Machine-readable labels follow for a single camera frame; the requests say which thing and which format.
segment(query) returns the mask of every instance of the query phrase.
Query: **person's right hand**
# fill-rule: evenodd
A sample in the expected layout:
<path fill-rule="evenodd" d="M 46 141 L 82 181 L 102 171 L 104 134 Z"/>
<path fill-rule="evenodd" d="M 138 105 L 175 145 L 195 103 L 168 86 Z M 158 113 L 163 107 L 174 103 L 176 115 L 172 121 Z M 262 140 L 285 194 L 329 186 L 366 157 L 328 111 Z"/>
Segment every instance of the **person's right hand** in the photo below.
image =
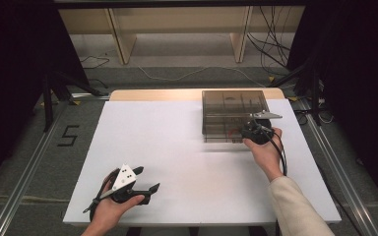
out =
<path fill-rule="evenodd" d="M 275 127 L 273 129 L 275 130 L 276 134 L 273 135 L 272 140 L 280 150 L 283 150 L 281 140 L 279 139 L 279 137 L 282 137 L 282 130 Z M 271 142 L 267 142 L 263 145 L 257 145 L 249 139 L 243 139 L 243 143 L 250 148 L 251 152 L 253 153 L 254 160 L 260 166 L 260 168 L 263 169 L 270 182 L 278 177 L 284 176 L 280 167 L 281 158 Z"/>

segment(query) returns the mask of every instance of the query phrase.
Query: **person's left hand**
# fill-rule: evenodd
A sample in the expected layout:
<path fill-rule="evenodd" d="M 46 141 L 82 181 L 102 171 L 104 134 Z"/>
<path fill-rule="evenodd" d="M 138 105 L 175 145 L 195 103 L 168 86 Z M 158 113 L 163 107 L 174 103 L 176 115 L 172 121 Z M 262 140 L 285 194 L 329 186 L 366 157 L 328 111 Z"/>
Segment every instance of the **person's left hand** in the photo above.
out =
<path fill-rule="evenodd" d="M 103 192 L 108 191 L 109 181 L 106 183 Z M 131 198 L 123 204 L 116 203 L 108 197 L 100 201 L 94 211 L 94 218 L 88 225 L 88 228 L 82 234 L 84 235 L 104 235 L 110 229 L 115 227 L 119 218 L 131 207 L 136 206 L 144 199 L 144 195 Z"/>

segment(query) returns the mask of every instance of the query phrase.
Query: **white sleeve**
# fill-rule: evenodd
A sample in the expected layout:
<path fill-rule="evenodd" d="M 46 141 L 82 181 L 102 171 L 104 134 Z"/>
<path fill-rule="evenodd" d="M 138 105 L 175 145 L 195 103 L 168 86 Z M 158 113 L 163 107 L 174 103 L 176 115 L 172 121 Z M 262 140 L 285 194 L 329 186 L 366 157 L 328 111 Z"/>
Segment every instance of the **white sleeve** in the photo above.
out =
<path fill-rule="evenodd" d="M 334 235 L 293 180 L 279 177 L 269 189 L 283 236 Z"/>

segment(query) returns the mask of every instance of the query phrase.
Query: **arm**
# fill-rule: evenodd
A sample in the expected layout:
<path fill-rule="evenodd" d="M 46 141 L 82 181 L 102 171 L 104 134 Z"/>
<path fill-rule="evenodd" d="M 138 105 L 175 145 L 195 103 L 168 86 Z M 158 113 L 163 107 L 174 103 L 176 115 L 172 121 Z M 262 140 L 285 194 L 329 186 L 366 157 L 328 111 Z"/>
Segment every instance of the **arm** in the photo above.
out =
<path fill-rule="evenodd" d="M 274 128 L 282 136 L 282 130 Z M 273 141 L 282 149 L 278 136 Z M 285 177 L 280 168 L 280 157 L 270 143 L 257 145 L 251 140 L 243 142 L 250 148 L 254 160 L 263 169 L 271 182 L 269 186 L 272 206 L 278 218 L 283 236 L 290 235 L 334 235 L 321 216 L 303 196 L 300 188 L 290 178 Z"/>
<path fill-rule="evenodd" d="M 108 183 L 106 183 L 103 192 L 108 190 Z M 82 236 L 100 236 L 107 233 L 110 229 L 115 227 L 119 218 L 128 209 L 136 206 L 144 199 L 143 195 L 135 196 L 123 204 L 118 204 L 111 198 L 106 198 L 100 201 L 96 210 L 94 211 L 94 219 L 88 225 L 88 228 Z"/>

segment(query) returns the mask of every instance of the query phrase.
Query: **wooden desk leg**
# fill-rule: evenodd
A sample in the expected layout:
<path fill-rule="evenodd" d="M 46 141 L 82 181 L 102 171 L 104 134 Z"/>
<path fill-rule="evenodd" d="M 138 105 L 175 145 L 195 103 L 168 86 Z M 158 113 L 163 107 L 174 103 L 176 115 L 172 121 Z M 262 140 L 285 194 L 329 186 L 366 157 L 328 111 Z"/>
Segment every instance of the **wooden desk leg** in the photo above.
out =
<path fill-rule="evenodd" d="M 137 36 L 134 33 L 121 33 L 121 28 L 115 19 L 113 9 L 106 9 L 105 11 L 115 41 L 119 62 L 121 65 L 126 65 L 130 61 L 131 51 L 133 50 Z"/>
<path fill-rule="evenodd" d="M 243 26 L 241 32 L 232 32 L 229 36 L 231 39 L 232 49 L 234 51 L 235 62 L 240 63 L 244 57 L 245 41 L 248 28 L 253 13 L 253 7 L 245 7 Z"/>

